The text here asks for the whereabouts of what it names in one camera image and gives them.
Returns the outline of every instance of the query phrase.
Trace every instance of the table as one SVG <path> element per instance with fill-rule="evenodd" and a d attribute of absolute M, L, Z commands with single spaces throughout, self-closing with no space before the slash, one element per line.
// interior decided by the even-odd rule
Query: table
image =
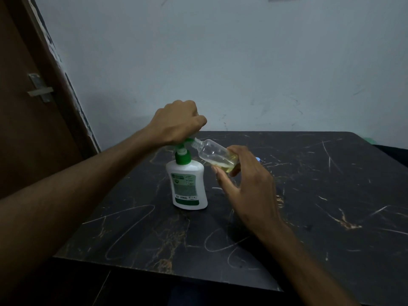
<path fill-rule="evenodd" d="M 261 159 L 275 177 L 282 217 L 361 303 L 408 304 L 406 167 L 350 132 L 197 137 L 247 145 Z M 208 165 L 208 207 L 172 204 L 165 164 L 173 158 L 168 146 L 143 161 L 55 256 L 281 290 L 273 260 L 236 217 Z"/>

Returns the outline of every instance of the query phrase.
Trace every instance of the bottle label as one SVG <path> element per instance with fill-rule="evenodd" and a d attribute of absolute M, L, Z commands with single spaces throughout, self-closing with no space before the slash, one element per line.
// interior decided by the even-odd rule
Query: bottle label
<path fill-rule="evenodd" d="M 176 202 L 183 205 L 198 205 L 195 175 L 171 174 Z"/>

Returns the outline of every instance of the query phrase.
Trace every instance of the small plastic bottle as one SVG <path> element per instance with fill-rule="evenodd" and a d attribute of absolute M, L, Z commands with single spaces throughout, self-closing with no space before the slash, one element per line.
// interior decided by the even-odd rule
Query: small plastic bottle
<path fill-rule="evenodd" d="M 176 160 L 166 164 L 170 177 L 173 204 L 182 209 L 197 210 L 208 205 L 204 189 L 204 166 L 191 160 L 184 144 L 176 146 Z"/>
<path fill-rule="evenodd" d="M 237 165 L 238 156 L 211 139 L 202 142 L 196 138 L 191 143 L 191 147 L 198 150 L 198 156 L 201 159 L 220 167 L 226 173 L 231 172 Z"/>

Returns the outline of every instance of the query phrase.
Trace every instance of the transparent bottle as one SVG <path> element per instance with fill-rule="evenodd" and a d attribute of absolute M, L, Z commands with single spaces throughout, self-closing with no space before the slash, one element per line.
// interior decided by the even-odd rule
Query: transparent bottle
<path fill-rule="evenodd" d="M 198 150 L 198 156 L 201 159 L 220 167 L 226 173 L 231 172 L 237 165 L 238 156 L 211 139 L 202 142 L 196 138 L 191 143 L 191 147 Z"/>

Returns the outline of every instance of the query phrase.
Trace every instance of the door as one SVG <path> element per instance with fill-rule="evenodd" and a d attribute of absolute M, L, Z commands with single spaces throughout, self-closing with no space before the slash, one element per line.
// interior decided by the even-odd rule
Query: door
<path fill-rule="evenodd" d="M 82 157 L 55 103 L 28 95 L 36 89 L 28 75 L 40 73 L 3 0 L 0 43 L 2 198 L 78 163 Z"/>

